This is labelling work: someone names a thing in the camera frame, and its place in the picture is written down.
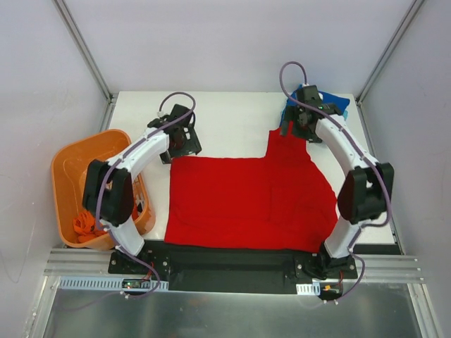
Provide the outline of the red t-shirt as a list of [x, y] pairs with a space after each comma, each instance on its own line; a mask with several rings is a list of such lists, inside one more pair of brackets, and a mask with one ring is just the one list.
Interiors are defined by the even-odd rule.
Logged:
[[336, 222], [336, 197], [307, 143], [278, 130], [261, 158], [182, 157], [170, 173], [164, 240], [215, 249], [316, 253]]

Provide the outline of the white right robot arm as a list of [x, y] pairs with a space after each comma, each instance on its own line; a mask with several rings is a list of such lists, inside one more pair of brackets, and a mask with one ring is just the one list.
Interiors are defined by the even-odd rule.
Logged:
[[282, 135], [323, 142], [345, 175], [337, 197], [338, 221], [311, 267], [324, 277], [334, 277], [348, 263], [362, 230], [376, 227], [375, 221], [389, 214], [394, 168], [362, 148], [342, 111], [326, 103], [314, 85], [304, 84], [288, 97], [280, 126]]

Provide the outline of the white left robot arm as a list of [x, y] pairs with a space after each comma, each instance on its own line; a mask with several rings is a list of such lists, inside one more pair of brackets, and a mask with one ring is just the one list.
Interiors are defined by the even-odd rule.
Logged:
[[127, 254], [124, 264], [134, 274], [148, 268], [149, 257], [142, 252], [144, 239], [132, 219], [132, 184], [156, 157], [170, 164], [175, 158], [198, 154], [202, 146], [194, 126], [194, 111], [176, 104], [170, 114], [148, 123], [144, 134], [119, 154], [105, 161], [94, 159], [87, 167], [82, 206]]

